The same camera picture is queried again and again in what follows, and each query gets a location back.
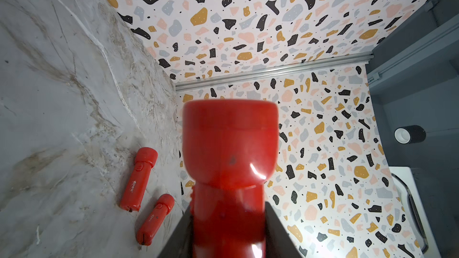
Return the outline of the black cylinder white cap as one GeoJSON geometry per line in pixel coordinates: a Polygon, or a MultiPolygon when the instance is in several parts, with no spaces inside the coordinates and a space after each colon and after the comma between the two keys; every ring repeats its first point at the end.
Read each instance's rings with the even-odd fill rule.
{"type": "Polygon", "coordinates": [[[419,125],[399,127],[394,131],[394,138],[403,145],[423,142],[426,137],[426,131],[419,125]]]}

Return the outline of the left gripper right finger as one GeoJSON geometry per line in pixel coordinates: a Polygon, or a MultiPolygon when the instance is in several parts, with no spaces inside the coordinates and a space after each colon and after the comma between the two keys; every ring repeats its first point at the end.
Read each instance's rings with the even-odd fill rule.
{"type": "Polygon", "coordinates": [[[301,258],[288,232],[269,202],[265,203],[265,257],[301,258]]]}

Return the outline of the red flashlight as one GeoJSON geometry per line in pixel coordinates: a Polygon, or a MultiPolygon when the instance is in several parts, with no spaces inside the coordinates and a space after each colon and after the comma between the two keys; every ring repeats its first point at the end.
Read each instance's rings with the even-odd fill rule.
{"type": "Polygon", "coordinates": [[[136,234],[136,241],[139,245],[150,246],[152,244],[156,233],[163,224],[166,216],[172,211],[174,205],[175,200],[170,194],[165,193],[160,196],[153,211],[136,234]]]}
{"type": "Polygon", "coordinates": [[[141,148],[135,156],[134,169],[120,202],[120,208],[128,212],[139,211],[147,188],[151,170],[154,168],[158,153],[153,148],[141,148]]]}
{"type": "Polygon", "coordinates": [[[182,151],[195,182],[195,258],[265,256],[264,185],[276,169],[278,122],[277,106],[263,100],[184,105],[182,151]]]}

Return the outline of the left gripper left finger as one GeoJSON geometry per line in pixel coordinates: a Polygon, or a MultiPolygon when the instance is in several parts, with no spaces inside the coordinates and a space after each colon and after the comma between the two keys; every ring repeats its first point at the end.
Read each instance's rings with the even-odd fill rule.
{"type": "Polygon", "coordinates": [[[189,206],[181,217],[171,237],[158,258],[193,257],[193,215],[189,206]]]}

